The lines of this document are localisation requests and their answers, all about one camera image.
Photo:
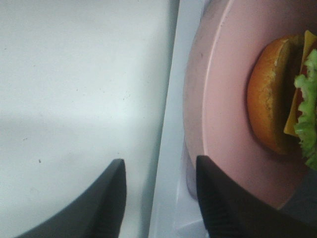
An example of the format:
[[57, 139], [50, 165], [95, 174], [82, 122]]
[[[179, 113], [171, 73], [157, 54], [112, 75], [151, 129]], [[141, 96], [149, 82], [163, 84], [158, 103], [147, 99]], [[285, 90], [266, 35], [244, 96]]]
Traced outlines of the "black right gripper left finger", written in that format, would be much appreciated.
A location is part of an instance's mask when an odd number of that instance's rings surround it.
[[123, 159], [114, 159], [78, 198], [22, 238], [117, 238], [127, 197]]

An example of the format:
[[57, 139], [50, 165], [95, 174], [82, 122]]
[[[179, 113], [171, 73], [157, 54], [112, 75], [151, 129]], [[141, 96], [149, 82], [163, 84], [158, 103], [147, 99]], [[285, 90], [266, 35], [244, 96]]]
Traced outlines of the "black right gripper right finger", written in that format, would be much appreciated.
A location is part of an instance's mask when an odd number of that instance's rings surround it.
[[316, 228], [260, 201], [208, 156], [196, 160], [197, 197], [211, 238], [315, 238]]

